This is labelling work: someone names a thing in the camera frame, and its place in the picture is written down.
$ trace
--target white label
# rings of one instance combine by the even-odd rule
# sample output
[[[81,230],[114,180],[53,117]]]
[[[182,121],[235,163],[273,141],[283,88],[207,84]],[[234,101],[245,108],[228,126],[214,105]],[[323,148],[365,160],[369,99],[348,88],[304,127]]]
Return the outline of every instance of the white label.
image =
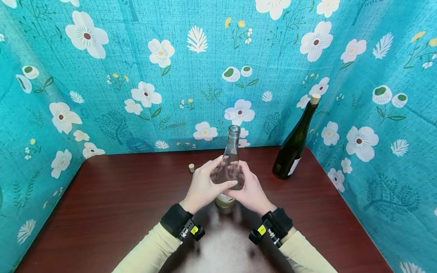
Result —
[[[234,201],[234,198],[229,197],[229,196],[224,195],[224,194],[219,194],[217,196],[217,199],[219,199],[221,202],[225,202],[225,203],[231,203],[232,201]]]
[[[291,166],[291,169],[290,169],[290,171],[288,172],[288,175],[291,175],[291,174],[295,171],[295,169],[296,169],[296,167],[297,167],[299,161],[300,161],[300,158],[299,158],[299,159],[296,159],[296,160],[293,162],[293,166]]]

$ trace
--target floral fabric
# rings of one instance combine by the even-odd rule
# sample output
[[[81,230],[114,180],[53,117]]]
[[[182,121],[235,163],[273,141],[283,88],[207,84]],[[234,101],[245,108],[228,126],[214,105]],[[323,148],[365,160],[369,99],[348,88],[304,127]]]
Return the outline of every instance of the floral fabric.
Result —
[[[436,12],[0,0],[0,268],[19,264],[84,160],[221,149],[231,124],[240,148],[278,145],[318,94],[307,145],[333,187],[393,271],[433,272]]]

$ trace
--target hand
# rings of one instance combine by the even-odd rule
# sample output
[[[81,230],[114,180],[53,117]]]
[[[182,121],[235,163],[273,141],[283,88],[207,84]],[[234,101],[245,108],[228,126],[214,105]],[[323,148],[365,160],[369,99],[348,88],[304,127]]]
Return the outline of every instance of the hand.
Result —
[[[239,201],[243,206],[258,213],[261,217],[269,211],[274,211],[274,206],[267,199],[261,188],[258,177],[254,175],[245,161],[239,162],[244,175],[244,186],[241,190],[225,190],[224,194]]]
[[[188,189],[187,196],[179,204],[191,214],[211,203],[217,195],[237,184],[237,181],[226,181],[221,184],[214,184],[211,180],[211,173],[220,165],[223,156],[210,160],[196,169]]]

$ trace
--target cream-colored sleeve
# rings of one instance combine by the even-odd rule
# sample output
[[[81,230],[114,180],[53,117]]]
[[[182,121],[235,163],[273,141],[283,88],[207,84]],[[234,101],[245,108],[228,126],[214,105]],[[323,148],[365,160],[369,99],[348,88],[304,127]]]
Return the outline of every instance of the cream-colored sleeve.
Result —
[[[157,273],[179,246],[179,241],[158,223],[113,273]]]
[[[298,231],[279,248],[295,273],[337,273]]]

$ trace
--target left hand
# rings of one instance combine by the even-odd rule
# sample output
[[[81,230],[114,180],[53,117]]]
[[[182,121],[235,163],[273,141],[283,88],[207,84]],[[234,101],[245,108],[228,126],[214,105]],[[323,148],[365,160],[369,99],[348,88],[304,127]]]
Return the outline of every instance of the left hand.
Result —
[[[237,181],[226,181],[221,184],[214,184],[211,180],[211,173],[222,162],[223,156],[210,160],[196,169],[188,189],[187,196],[179,204],[191,214],[211,203],[220,193],[235,186]]]

